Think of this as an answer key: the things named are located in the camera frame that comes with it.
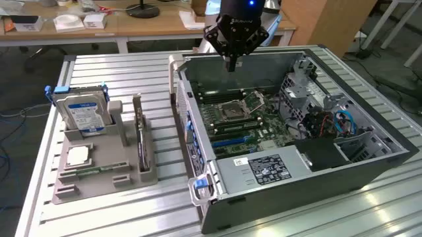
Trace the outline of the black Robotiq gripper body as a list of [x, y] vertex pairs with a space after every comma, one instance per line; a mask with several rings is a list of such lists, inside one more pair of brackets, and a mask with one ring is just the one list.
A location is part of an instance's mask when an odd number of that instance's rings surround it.
[[228, 42], [231, 57], [232, 32], [235, 28], [262, 26], [263, 0], [223, 0], [216, 25]]

